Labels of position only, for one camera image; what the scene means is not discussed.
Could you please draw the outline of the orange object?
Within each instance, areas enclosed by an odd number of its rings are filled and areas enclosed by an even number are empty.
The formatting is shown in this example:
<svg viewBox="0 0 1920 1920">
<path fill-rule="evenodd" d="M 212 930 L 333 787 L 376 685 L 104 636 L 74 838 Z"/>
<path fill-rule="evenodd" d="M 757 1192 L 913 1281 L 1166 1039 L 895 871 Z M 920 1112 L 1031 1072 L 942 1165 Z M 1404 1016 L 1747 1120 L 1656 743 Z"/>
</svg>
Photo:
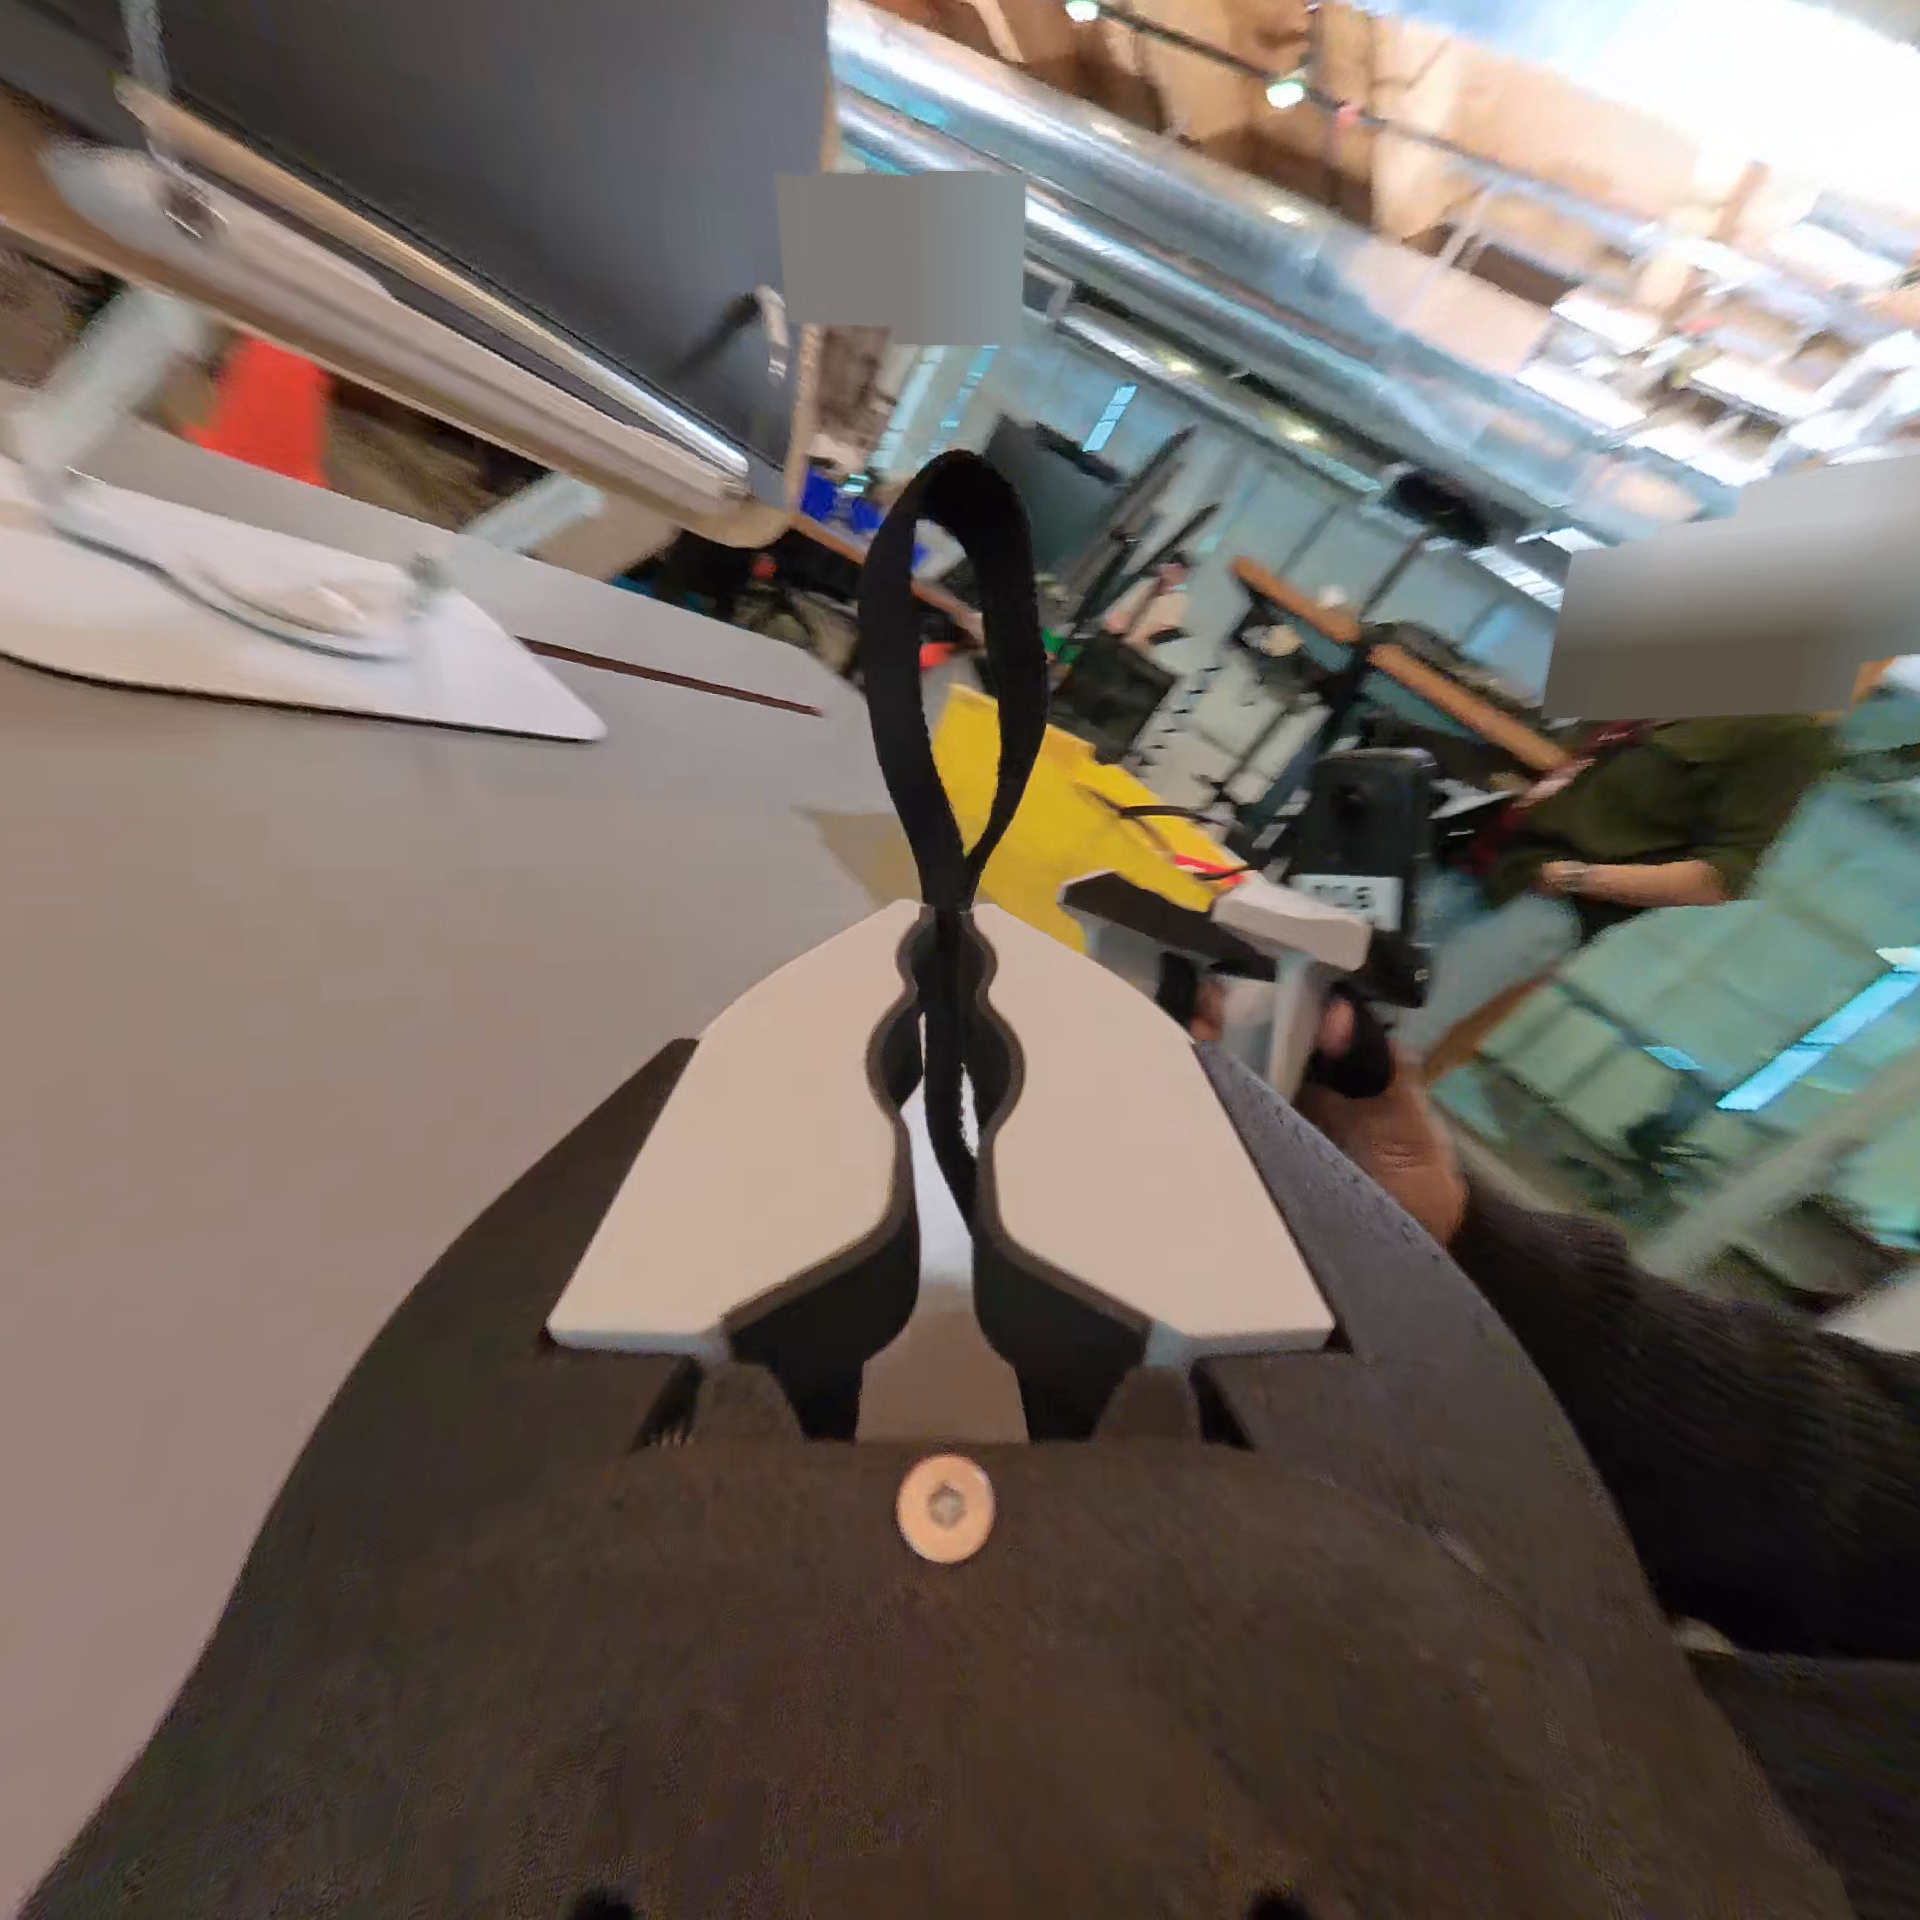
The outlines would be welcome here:
<svg viewBox="0 0 1920 1920">
<path fill-rule="evenodd" d="M 181 431 L 181 439 L 324 492 L 332 398 L 333 378 L 316 359 L 237 335 L 212 368 L 201 417 Z"/>
</svg>

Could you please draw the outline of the person's right forearm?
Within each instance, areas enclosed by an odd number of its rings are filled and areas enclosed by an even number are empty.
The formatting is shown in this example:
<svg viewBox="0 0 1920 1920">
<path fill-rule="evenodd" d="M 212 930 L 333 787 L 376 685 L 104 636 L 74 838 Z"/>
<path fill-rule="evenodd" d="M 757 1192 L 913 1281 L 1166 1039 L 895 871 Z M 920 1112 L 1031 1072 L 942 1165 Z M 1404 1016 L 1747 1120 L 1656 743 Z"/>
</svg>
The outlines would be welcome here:
<svg viewBox="0 0 1920 1920">
<path fill-rule="evenodd" d="M 1449 1251 L 1669 1614 L 1750 1652 L 1915 1664 L 1915 1355 L 1664 1281 L 1494 1191 L 1464 1191 Z"/>
</svg>

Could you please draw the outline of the silver ventilation duct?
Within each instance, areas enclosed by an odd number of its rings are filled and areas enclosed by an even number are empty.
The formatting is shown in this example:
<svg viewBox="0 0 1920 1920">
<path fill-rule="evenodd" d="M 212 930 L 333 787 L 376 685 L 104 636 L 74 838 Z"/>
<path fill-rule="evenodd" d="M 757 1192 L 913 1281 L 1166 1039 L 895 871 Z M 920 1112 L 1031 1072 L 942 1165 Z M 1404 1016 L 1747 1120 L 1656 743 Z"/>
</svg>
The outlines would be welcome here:
<svg viewBox="0 0 1920 1920">
<path fill-rule="evenodd" d="M 1127 234 L 1211 310 L 1229 359 L 1323 389 L 1369 436 L 1545 504 L 1714 492 L 1527 386 L 1545 320 L 1524 299 L 870 3 L 833 3 L 828 49 L 849 97 Z"/>
</svg>

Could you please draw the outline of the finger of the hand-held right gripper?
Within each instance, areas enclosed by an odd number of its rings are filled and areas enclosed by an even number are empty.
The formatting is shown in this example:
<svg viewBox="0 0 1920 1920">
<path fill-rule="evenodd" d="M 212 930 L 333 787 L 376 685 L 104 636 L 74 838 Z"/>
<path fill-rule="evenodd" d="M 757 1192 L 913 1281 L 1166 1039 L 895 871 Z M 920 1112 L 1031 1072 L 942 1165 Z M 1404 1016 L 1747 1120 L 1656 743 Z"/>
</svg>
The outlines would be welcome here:
<svg viewBox="0 0 1920 1920">
<path fill-rule="evenodd" d="M 1182 907 L 1116 871 L 1097 871 L 1068 881 L 1060 907 L 1097 958 L 1116 958 L 1131 942 L 1211 967 L 1263 967 L 1292 954 L 1357 973 L 1374 942 L 1369 920 L 1265 877 L 1241 877 L 1206 907 Z"/>
</svg>

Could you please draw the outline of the red brick stick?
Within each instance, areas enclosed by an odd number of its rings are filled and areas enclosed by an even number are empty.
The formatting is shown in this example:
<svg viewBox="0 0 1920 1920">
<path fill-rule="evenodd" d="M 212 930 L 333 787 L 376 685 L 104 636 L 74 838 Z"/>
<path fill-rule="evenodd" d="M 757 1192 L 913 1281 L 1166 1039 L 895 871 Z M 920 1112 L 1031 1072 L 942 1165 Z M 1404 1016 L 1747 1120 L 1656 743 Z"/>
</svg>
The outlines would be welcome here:
<svg viewBox="0 0 1920 1920">
<path fill-rule="evenodd" d="M 1191 883 L 1211 889 L 1231 889 L 1254 877 L 1254 869 L 1237 859 L 1218 835 L 1215 819 L 1197 807 L 1176 807 L 1164 800 L 1116 804 L 1103 796 L 1116 817 L 1146 834 L 1146 838 L 1164 856 L 1164 860 L 1186 875 Z"/>
</svg>

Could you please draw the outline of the black monitor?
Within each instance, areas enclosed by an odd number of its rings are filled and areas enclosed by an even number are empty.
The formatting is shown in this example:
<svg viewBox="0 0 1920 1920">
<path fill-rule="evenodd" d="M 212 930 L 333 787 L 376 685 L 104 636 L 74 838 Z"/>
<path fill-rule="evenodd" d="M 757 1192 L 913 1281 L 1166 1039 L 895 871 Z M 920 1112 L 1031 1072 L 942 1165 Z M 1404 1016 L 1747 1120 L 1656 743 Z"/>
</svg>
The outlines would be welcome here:
<svg viewBox="0 0 1920 1920">
<path fill-rule="evenodd" d="M 1020 496 L 1035 577 L 1077 605 L 1137 550 L 1179 475 L 1197 424 L 1171 434 L 1131 475 L 1043 422 L 998 415 L 982 459 Z"/>
</svg>

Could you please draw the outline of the blue parts tray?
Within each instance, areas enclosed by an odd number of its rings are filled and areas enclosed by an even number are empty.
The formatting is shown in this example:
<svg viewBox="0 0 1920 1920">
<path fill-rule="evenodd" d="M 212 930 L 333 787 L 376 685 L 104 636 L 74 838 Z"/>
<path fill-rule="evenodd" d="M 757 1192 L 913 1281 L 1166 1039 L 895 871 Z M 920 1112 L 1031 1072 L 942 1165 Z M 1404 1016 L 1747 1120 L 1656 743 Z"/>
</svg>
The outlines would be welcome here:
<svg viewBox="0 0 1920 1920">
<path fill-rule="evenodd" d="M 885 496 L 868 469 L 845 469 L 833 454 L 811 454 L 791 529 L 821 550 L 864 558 L 885 510 Z"/>
</svg>

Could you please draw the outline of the wooden top standing desk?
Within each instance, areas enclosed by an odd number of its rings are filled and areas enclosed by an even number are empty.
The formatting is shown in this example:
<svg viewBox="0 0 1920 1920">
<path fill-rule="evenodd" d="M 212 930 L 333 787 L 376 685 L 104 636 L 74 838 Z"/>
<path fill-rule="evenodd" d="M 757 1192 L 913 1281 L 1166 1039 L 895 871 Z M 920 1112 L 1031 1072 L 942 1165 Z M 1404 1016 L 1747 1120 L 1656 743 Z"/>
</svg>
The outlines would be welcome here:
<svg viewBox="0 0 1920 1920">
<path fill-rule="evenodd" d="M 1295 630 L 1323 637 L 1354 659 L 1364 655 L 1369 666 L 1360 675 L 1390 678 L 1405 696 L 1445 716 L 1454 727 L 1464 727 L 1507 762 L 1535 775 L 1554 775 L 1573 762 L 1573 752 L 1555 740 L 1535 732 L 1511 711 L 1489 705 L 1438 666 L 1405 655 L 1393 640 L 1364 640 L 1352 614 L 1320 605 L 1302 586 L 1249 558 L 1235 558 L 1231 577 L 1265 616 L 1292 623 Z"/>
</svg>

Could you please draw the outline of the person's right hand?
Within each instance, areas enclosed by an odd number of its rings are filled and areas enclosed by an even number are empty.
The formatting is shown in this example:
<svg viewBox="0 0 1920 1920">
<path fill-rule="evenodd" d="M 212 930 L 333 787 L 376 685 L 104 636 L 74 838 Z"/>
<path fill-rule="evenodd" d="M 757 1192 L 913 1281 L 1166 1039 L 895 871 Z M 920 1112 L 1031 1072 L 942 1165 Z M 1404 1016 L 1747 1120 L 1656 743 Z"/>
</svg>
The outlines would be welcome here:
<svg viewBox="0 0 1920 1920">
<path fill-rule="evenodd" d="M 1201 975 L 1191 1016 L 1197 1043 L 1221 1043 L 1229 975 Z M 1354 1043 L 1360 1011 L 1336 992 L 1326 997 L 1317 1052 L 1338 1062 Z M 1386 1045 L 1393 1074 L 1376 1096 L 1346 1096 L 1326 1083 L 1302 1083 L 1295 1111 L 1323 1133 L 1369 1180 L 1390 1192 L 1430 1238 L 1451 1247 L 1467 1216 L 1467 1177 L 1445 1127 L 1434 1120 L 1424 1088 Z"/>
</svg>

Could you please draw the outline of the yellow storage bin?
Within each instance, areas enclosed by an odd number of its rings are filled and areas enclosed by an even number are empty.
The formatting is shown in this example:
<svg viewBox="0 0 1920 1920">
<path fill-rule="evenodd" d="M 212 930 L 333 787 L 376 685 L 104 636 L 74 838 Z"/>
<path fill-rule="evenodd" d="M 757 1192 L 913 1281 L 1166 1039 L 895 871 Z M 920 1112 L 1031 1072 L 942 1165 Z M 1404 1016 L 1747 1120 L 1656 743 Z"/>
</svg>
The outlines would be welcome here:
<svg viewBox="0 0 1920 1920">
<path fill-rule="evenodd" d="M 932 732 L 932 757 L 963 841 L 976 841 L 996 800 L 998 708 L 970 685 L 948 685 Z M 1116 871 L 1182 907 L 1206 907 L 1225 889 L 1173 871 L 1146 834 L 1127 826 L 1108 804 L 1162 800 L 1135 775 L 1106 767 L 1086 740 L 1050 727 L 1027 778 L 1020 810 L 993 853 L 980 900 L 1081 950 L 1077 926 L 1063 911 L 1060 889 L 1097 871 Z"/>
</svg>

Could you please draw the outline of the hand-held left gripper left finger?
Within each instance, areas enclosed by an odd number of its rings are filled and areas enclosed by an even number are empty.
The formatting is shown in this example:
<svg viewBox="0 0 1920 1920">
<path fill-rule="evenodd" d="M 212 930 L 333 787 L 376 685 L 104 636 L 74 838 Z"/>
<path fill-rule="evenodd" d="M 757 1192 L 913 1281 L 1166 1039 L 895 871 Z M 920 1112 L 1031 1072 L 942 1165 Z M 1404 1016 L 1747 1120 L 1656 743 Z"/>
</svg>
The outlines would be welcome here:
<svg viewBox="0 0 1920 1920">
<path fill-rule="evenodd" d="M 580 1352 L 725 1355 L 821 1304 L 828 1355 L 884 1350 L 917 1296 L 914 1155 L 885 1043 L 917 1037 L 888 904 L 737 996 L 692 1055 L 548 1315 Z"/>
</svg>

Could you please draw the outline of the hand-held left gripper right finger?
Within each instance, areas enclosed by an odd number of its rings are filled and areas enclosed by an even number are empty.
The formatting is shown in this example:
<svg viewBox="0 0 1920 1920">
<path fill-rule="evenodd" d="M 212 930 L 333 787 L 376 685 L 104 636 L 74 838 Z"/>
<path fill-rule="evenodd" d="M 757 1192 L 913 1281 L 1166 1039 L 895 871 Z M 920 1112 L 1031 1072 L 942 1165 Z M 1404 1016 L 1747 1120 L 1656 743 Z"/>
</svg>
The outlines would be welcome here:
<svg viewBox="0 0 1920 1920">
<path fill-rule="evenodd" d="M 1326 1350 L 1332 1311 L 1186 1029 L 1005 908 L 976 930 L 1011 1055 L 980 1145 L 996 1244 L 1116 1311 L 1152 1361 Z"/>
</svg>

